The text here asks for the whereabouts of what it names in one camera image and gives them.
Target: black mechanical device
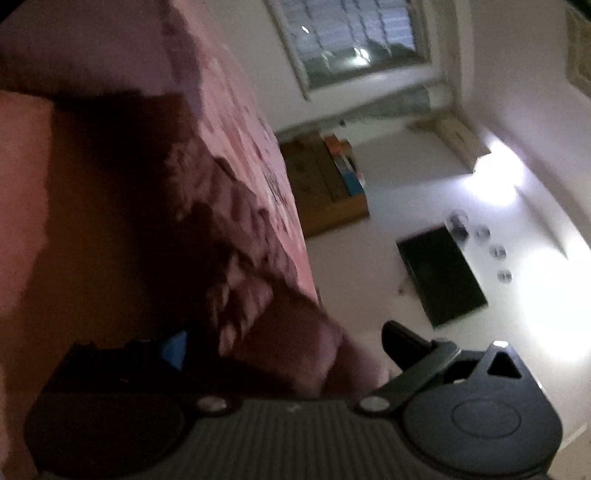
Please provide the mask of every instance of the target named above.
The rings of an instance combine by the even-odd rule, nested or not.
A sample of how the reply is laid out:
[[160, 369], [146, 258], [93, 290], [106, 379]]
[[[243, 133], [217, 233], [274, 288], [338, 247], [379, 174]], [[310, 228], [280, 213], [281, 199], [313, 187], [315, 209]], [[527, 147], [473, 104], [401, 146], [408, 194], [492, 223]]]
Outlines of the black mechanical device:
[[151, 342], [74, 345], [25, 439], [41, 480], [547, 478], [562, 425], [506, 342], [382, 343], [403, 373], [361, 400], [221, 398]]

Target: silver screw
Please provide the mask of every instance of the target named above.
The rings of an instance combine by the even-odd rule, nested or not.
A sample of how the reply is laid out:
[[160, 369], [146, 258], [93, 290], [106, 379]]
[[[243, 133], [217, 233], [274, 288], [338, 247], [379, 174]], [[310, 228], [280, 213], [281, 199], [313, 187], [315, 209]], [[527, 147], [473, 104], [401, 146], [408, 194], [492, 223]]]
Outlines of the silver screw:
[[359, 406], [363, 411], [369, 413], [379, 413], [390, 408], [390, 402], [382, 397], [365, 397], [359, 402]]
[[208, 395], [207, 397], [200, 398], [197, 401], [197, 406], [205, 413], [219, 413], [227, 409], [228, 402], [223, 398]]

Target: triangular hole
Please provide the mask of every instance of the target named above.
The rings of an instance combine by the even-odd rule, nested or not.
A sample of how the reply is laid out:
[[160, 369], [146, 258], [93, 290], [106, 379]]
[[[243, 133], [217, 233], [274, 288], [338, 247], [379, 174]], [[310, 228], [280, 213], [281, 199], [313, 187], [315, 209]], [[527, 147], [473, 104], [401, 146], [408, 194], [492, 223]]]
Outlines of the triangular hole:
[[521, 374], [517, 367], [511, 360], [511, 357], [505, 352], [499, 352], [495, 355], [495, 359], [491, 363], [491, 367], [488, 369], [489, 375], [495, 375], [497, 377], [507, 378], [521, 378]]

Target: bed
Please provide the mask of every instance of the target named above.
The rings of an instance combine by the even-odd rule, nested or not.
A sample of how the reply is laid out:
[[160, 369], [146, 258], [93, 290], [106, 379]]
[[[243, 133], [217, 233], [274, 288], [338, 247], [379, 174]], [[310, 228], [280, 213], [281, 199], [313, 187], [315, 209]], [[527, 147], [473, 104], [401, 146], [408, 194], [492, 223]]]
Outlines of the bed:
[[26, 0], [0, 24], [6, 478], [32, 475], [24, 417], [77, 340], [188, 328], [183, 368], [237, 395], [387, 380], [317, 303], [277, 141], [215, 25], [199, 0]]

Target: black rectangular object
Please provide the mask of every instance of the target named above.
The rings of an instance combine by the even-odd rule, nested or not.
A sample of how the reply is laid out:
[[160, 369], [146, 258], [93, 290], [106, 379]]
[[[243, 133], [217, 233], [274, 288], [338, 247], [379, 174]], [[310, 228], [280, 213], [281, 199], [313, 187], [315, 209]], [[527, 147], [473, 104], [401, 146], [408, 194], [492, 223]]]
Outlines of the black rectangular object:
[[433, 326], [488, 305], [462, 251], [444, 225], [397, 245]]

